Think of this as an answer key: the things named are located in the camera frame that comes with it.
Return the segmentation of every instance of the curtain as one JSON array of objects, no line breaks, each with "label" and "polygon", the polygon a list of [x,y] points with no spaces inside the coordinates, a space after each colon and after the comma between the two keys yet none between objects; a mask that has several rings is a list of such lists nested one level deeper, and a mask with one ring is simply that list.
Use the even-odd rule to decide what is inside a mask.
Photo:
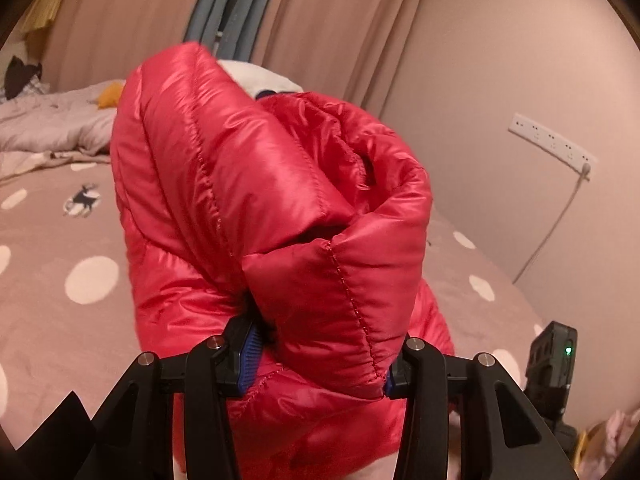
[{"label": "curtain", "polygon": [[49,27],[56,19],[61,3],[62,0],[33,0],[22,20],[22,33]]},{"label": "curtain", "polygon": [[180,43],[196,0],[63,0],[42,64],[52,89],[126,78]]},{"label": "curtain", "polygon": [[252,62],[380,115],[420,0],[270,0]]}]

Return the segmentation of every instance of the white polka dot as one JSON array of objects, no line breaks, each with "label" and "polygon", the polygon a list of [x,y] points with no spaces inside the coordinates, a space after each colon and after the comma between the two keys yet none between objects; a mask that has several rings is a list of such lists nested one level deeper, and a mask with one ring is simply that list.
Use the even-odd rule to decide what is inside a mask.
[{"label": "white polka dot", "polygon": [[11,249],[6,245],[0,245],[0,274],[2,274],[9,266],[11,259]]},{"label": "white polka dot", "polygon": [[94,168],[97,164],[95,162],[74,162],[69,166],[71,167],[71,171],[82,171]]},{"label": "white polka dot", "polygon": [[496,359],[498,359],[498,361],[500,361],[502,367],[507,370],[515,383],[519,387],[522,387],[520,385],[520,367],[518,366],[518,362],[516,361],[515,357],[511,355],[511,352],[499,348],[497,350],[494,350],[492,354]]},{"label": "white polka dot", "polygon": [[16,207],[20,202],[22,202],[25,198],[27,198],[27,190],[19,189],[15,193],[9,195],[4,199],[2,204],[0,204],[1,209],[11,209]]},{"label": "white polka dot", "polygon": [[478,278],[477,276],[469,276],[469,283],[474,291],[476,291],[483,300],[495,301],[494,290],[486,280]]},{"label": "white polka dot", "polygon": [[460,245],[462,245],[463,247],[466,247],[467,249],[475,249],[476,248],[476,244],[475,243],[473,243],[471,240],[469,240],[469,238],[467,238],[462,233],[459,233],[458,231],[454,231],[453,232],[453,237],[457,240],[457,242]]},{"label": "white polka dot", "polygon": [[86,305],[106,298],[117,282],[118,264],[106,256],[92,256],[71,270],[65,292],[71,301]]},{"label": "white polka dot", "polygon": [[0,417],[6,412],[7,402],[9,400],[9,384],[6,381],[6,375],[0,365]]}]

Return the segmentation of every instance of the white pillow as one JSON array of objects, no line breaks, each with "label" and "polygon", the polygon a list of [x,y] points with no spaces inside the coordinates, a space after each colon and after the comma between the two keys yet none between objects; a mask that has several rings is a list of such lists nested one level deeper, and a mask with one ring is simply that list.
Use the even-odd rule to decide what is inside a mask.
[{"label": "white pillow", "polygon": [[218,64],[254,99],[264,90],[273,90],[276,93],[303,91],[286,77],[252,63],[219,59]]}]

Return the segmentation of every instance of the wall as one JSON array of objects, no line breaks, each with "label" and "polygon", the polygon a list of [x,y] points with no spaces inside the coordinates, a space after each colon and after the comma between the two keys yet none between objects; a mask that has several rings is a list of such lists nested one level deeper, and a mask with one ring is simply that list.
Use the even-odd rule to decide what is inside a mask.
[{"label": "wall", "polygon": [[640,52],[606,0],[422,0],[386,103],[436,207],[512,277],[577,179],[508,133],[514,112],[600,159],[519,283],[578,328],[581,426],[640,402]]},{"label": "wall", "polygon": [[22,19],[11,31],[2,48],[0,48],[0,86],[4,86],[4,74],[13,56],[19,57],[24,62],[28,60],[24,35],[20,31],[21,22]]}]

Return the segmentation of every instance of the red down jacket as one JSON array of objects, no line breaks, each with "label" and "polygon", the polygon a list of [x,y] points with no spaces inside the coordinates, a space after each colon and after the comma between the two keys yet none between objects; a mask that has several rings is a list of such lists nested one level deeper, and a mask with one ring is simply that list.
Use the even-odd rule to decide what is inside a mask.
[{"label": "red down jacket", "polygon": [[191,43],[129,77],[111,156],[142,349],[222,332],[247,288],[276,331],[228,403],[243,477],[340,478],[398,450],[404,404],[382,390],[404,335],[452,352],[402,140],[322,95],[255,102]]}]

